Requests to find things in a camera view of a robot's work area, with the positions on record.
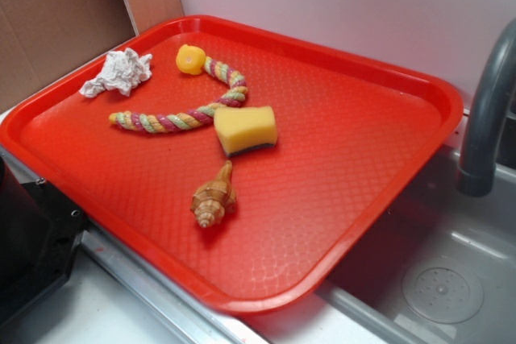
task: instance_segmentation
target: sponge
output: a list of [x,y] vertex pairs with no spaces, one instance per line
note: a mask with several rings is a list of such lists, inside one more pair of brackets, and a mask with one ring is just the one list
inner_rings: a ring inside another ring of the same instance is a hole
[[228,156],[276,145],[276,119],[270,106],[218,108],[214,126]]

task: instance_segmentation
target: drain strainer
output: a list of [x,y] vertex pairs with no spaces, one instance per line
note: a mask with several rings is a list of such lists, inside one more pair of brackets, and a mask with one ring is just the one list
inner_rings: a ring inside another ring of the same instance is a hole
[[451,259],[416,263],[406,272],[402,286],[406,302],[417,314],[443,324],[468,320],[484,300],[478,278]]

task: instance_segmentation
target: white paper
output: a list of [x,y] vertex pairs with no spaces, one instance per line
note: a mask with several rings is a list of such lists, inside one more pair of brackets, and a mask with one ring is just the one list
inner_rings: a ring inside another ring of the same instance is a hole
[[108,52],[102,71],[93,80],[85,82],[79,93],[93,98],[104,90],[118,89],[129,97],[131,90],[151,77],[151,59],[152,54],[138,57],[131,48],[126,48],[125,52]]

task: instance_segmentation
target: seashell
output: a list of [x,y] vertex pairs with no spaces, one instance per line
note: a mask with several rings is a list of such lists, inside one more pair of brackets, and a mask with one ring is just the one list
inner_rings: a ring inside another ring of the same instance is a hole
[[226,212],[235,211],[236,191],[231,186],[233,164],[227,160],[214,180],[208,181],[193,195],[190,210],[202,228],[219,224]]

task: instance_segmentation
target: sink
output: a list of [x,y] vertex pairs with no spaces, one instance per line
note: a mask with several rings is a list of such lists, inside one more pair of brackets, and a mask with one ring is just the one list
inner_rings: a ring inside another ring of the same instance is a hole
[[466,197],[458,157],[441,148],[328,277],[396,342],[516,342],[516,173]]

